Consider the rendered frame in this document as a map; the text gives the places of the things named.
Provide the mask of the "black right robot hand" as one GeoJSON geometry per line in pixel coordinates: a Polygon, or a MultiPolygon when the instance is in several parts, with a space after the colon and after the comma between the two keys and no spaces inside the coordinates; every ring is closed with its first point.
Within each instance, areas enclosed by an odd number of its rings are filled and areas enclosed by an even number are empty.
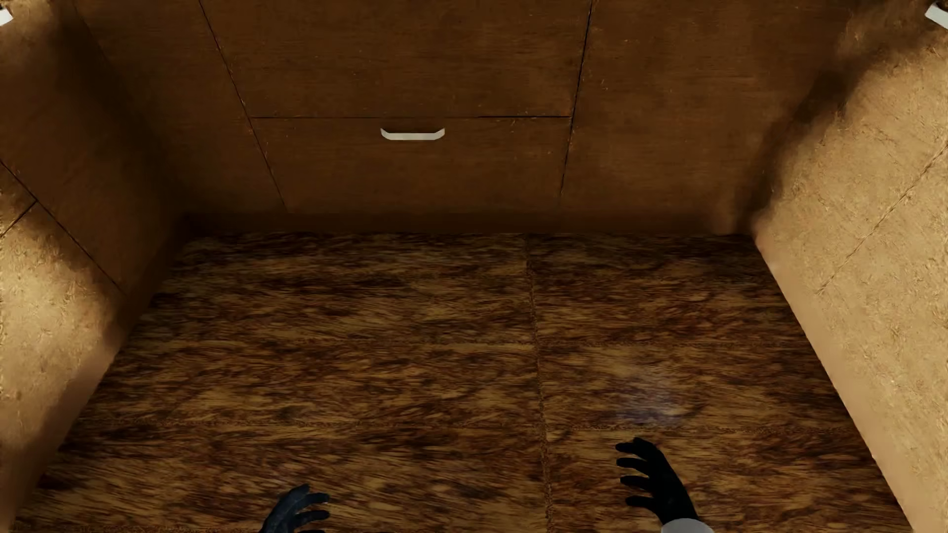
{"type": "Polygon", "coordinates": [[[637,491],[626,497],[626,506],[651,513],[663,527],[681,520],[701,521],[681,478],[655,444],[634,437],[614,448],[622,454],[616,466],[635,472],[620,477],[621,485],[637,491]]]}

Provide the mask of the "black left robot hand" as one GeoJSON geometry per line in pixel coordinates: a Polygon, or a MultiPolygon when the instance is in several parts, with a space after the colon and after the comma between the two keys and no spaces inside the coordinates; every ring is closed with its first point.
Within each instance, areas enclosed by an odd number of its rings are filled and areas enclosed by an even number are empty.
{"type": "Polygon", "coordinates": [[[310,507],[329,501],[328,493],[313,492],[307,484],[297,486],[279,498],[258,533],[298,533],[312,523],[328,520],[328,510],[310,507]]]}

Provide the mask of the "light wooden side cabinet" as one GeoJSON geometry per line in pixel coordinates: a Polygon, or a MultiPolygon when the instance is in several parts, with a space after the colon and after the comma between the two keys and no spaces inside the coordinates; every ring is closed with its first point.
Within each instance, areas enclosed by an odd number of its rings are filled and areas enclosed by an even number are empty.
{"type": "Polygon", "coordinates": [[[914,533],[948,533],[948,28],[856,0],[754,242],[914,533]]]}

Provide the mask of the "wooden side cabinet with seam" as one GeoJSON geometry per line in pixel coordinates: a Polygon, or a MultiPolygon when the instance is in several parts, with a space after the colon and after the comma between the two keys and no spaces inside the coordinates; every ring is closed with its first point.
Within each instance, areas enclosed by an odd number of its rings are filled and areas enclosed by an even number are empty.
{"type": "Polygon", "coordinates": [[[0,0],[0,530],[128,335],[180,216],[76,0],[0,0]]]}

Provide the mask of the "brown wooden drawer front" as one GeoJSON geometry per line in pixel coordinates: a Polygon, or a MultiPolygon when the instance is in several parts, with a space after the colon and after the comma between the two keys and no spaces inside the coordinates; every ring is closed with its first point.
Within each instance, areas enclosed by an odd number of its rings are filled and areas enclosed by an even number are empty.
{"type": "Polygon", "coordinates": [[[256,118],[293,213],[543,212],[560,195],[565,117],[256,118]],[[390,141],[389,131],[437,131],[390,141]]]}

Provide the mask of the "brown wooden cabinet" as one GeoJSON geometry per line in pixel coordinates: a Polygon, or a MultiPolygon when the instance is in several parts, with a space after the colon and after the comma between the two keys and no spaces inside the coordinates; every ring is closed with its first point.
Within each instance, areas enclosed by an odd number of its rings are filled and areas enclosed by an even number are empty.
{"type": "Polygon", "coordinates": [[[856,0],[76,0],[219,228],[731,233],[856,0]],[[565,117],[543,212],[293,213],[253,122],[565,117]]]}

